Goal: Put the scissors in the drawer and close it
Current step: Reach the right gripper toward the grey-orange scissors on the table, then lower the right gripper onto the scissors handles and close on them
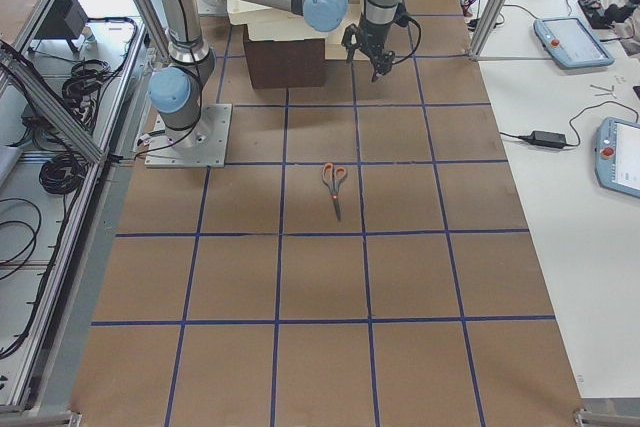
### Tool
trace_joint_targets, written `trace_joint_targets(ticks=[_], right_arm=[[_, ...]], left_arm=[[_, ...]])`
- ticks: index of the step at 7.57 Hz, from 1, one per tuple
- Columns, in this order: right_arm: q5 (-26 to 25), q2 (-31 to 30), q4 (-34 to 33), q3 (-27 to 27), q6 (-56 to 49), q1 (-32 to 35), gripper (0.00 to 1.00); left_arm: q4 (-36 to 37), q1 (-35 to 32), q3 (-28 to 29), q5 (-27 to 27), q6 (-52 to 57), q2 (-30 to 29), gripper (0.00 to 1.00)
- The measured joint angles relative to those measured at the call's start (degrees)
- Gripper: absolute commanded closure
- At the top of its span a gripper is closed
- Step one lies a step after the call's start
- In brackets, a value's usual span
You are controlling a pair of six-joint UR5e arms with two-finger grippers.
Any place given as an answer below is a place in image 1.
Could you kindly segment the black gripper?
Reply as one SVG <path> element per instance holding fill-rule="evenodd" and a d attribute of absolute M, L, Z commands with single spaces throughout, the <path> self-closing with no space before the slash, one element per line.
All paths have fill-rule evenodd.
<path fill-rule="evenodd" d="M 390 24 L 360 21 L 358 24 L 348 25 L 342 36 L 341 45 L 346 50 L 347 63 L 353 62 L 356 51 L 361 52 L 372 63 L 372 83 L 388 74 L 393 67 L 395 53 L 385 49 L 389 30 Z"/>

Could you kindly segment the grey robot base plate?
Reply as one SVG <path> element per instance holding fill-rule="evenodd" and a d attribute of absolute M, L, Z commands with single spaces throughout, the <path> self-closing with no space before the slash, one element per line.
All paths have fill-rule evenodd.
<path fill-rule="evenodd" d="M 205 104 L 195 129 L 182 141 L 171 147 L 184 133 L 166 130 L 164 121 L 156 115 L 155 128 L 164 130 L 150 140 L 151 153 L 145 156 L 148 168 L 223 168 L 226 160 L 231 104 Z"/>

